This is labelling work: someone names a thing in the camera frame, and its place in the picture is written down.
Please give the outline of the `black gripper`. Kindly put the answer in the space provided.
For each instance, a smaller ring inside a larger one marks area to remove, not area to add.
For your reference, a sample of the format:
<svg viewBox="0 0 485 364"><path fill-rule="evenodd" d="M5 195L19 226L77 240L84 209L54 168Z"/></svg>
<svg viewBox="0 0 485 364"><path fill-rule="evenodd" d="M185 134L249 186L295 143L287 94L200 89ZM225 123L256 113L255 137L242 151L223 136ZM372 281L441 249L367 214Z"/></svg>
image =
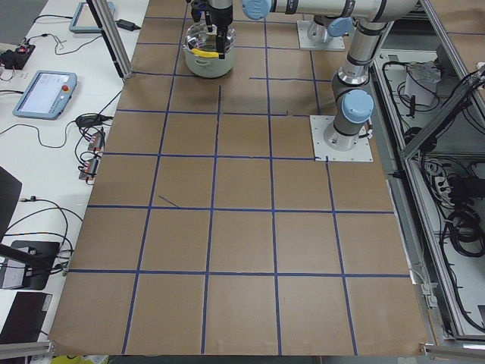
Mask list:
<svg viewBox="0 0 485 364"><path fill-rule="evenodd" d="M213 31L212 24L217 27L217 53L219 59L225 59L227 31L229 25L231 25L232 22L232 0L208 0L208 11L206 11L206 26L208 32Z"/></svg>

